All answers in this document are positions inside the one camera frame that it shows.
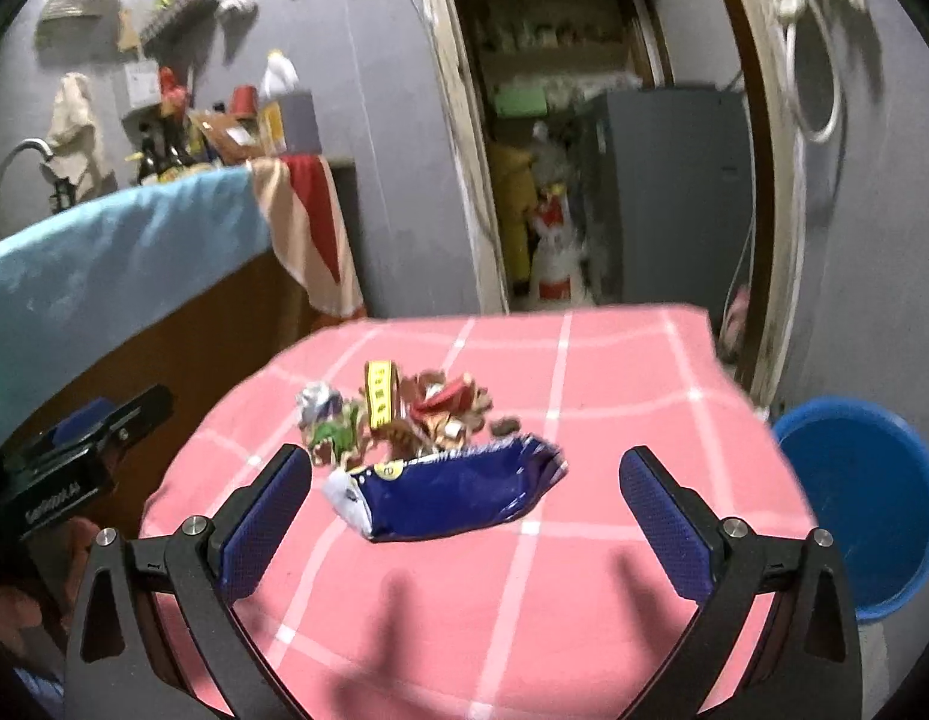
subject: trash pile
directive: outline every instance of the trash pile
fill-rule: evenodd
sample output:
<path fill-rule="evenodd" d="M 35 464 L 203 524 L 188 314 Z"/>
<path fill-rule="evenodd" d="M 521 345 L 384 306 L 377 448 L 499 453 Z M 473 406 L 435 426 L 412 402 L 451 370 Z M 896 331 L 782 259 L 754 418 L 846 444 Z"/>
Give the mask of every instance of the trash pile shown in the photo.
<path fill-rule="evenodd" d="M 298 426 L 314 466 L 360 469 L 381 442 L 389 445 L 391 461 L 463 449 L 485 429 L 494 405 L 468 373 L 450 381 L 442 370 L 402 376 L 385 360 L 367 362 L 359 391 L 360 398 L 344 398 L 326 382 L 314 382 L 296 396 Z M 506 416 L 488 428 L 504 437 L 520 431 L 521 423 Z"/>

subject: metal screw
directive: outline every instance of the metal screw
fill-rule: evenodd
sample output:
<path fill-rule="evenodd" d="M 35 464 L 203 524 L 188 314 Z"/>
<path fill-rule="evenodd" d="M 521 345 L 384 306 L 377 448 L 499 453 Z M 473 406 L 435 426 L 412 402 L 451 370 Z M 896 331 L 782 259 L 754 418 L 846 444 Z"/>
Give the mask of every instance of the metal screw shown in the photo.
<path fill-rule="evenodd" d="M 724 521 L 724 532 L 731 538 L 744 538 L 747 536 L 747 523 L 736 517 L 728 517 Z"/>
<path fill-rule="evenodd" d="M 818 528 L 814 531 L 814 541 L 817 542 L 819 547 L 829 547 L 834 543 L 834 537 L 831 536 L 831 531 L 825 531 L 823 528 Z"/>
<path fill-rule="evenodd" d="M 202 517 L 200 514 L 192 514 L 184 521 L 181 530 L 184 531 L 185 536 L 197 536 L 198 533 L 203 533 L 204 529 L 207 527 L 207 517 Z"/>
<path fill-rule="evenodd" d="M 114 528 L 105 528 L 103 531 L 98 533 L 98 536 L 95 536 L 95 541 L 101 546 L 106 547 L 115 538 L 118 537 L 118 532 Z"/>

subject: faucet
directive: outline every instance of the faucet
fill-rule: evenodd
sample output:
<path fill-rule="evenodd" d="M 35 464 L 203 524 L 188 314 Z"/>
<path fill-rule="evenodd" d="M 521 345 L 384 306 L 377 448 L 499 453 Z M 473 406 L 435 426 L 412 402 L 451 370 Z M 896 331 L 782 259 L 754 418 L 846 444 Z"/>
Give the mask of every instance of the faucet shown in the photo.
<path fill-rule="evenodd" d="M 12 148 L 10 154 L 1 162 L 0 195 L 1 184 L 5 179 L 7 167 L 18 154 L 22 151 L 28 151 L 29 149 L 41 154 L 41 158 L 44 160 L 45 165 L 55 157 L 55 151 L 50 147 L 47 141 L 41 138 L 25 138 L 21 143 L 18 143 L 17 146 Z M 74 205 L 74 185 L 67 178 L 58 178 L 55 180 L 55 193 L 50 197 L 50 201 L 52 201 L 53 214 L 58 213 L 58 211 L 63 211 L 65 208 L 70 208 Z"/>

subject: white bottle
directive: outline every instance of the white bottle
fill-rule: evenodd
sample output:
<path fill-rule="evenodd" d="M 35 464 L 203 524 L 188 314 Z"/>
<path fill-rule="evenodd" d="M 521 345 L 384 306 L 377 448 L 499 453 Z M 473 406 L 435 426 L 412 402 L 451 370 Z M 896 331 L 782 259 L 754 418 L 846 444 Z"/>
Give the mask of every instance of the white bottle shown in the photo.
<path fill-rule="evenodd" d="M 264 79 L 258 95 L 262 100 L 271 100 L 279 95 L 293 92 L 298 87 L 297 72 L 290 59 L 279 50 L 271 50 L 267 54 L 267 68 L 264 70 Z"/>

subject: blue gripper pad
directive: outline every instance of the blue gripper pad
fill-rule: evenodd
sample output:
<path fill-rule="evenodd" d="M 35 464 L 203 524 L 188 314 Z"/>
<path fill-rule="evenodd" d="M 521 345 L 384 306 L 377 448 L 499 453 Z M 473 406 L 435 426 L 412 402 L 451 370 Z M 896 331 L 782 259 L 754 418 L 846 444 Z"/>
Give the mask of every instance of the blue gripper pad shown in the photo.
<path fill-rule="evenodd" d="M 621 495 L 674 590 L 681 598 L 706 601 L 714 589 L 711 551 L 678 507 L 682 488 L 647 447 L 624 452 L 618 476 Z"/>
<path fill-rule="evenodd" d="M 209 555 L 209 563 L 212 570 L 220 565 L 218 592 L 228 605 L 255 591 L 310 490 L 311 458 L 299 446 L 284 445 L 215 515 L 209 553 L 218 555 Z"/>
<path fill-rule="evenodd" d="M 52 443 L 55 447 L 69 445 L 78 439 L 83 439 L 91 432 L 91 428 L 103 422 L 106 416 L 114 410 L 114 404 L 107 398 L 95 398 L 86 406 L 78 409 L 70 416 L 66 416 L 55 426 Z"/>

